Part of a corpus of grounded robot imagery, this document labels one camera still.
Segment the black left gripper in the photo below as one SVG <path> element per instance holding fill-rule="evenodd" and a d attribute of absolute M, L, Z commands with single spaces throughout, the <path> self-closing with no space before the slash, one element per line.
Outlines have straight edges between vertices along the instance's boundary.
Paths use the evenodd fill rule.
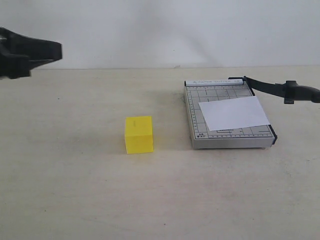
<path fill-rule="evenodd" d="M 31 76 L 31 71 L 63 58 L 59 42 L 22 36 L 17 41 L 17 52 L 11 52 L 16 33 L 0 28 L 0 78 L 19 79 Z"/>

